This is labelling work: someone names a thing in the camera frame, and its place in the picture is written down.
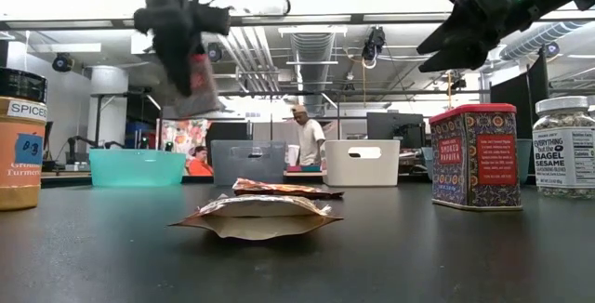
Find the spice jar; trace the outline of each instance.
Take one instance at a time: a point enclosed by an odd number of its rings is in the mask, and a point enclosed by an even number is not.
[[[0,211],[37,206],[45,103],[46,78],[0,67]]]
[[[535,105],[535,180],[543,195],[595,199],[595,119],[588,107],[587,97]]]

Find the storage bin handle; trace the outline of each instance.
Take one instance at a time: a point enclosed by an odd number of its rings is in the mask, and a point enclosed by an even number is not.
[[[260,159],[264,151],[260,147],[234,147],[230,149],[231,156],[240,159]]]
[[[378,159],[382,156],[379,147],[352,147],[347,150],[351,159]]]

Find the black jar lid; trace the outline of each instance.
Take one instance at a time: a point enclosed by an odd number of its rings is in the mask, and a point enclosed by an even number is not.
[[[0,67],[0,96],[46,103],[47,79],[31,72]]]

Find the glass jar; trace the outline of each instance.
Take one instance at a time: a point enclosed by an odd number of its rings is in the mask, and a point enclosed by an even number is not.
[[[535,179],[545,196],[595,199],[595,119],[587,97],[544,99],[535,105]]]

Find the person in orange shirt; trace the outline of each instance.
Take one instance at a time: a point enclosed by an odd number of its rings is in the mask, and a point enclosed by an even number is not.
[[[188,174],[192,177],[212,177],[213,176],[213,168],[206,162],[206,147],[205,146],[197,146],[194,148],[192,156],[194,157],[191,159],[187,165],[186,169],[188,170]]]

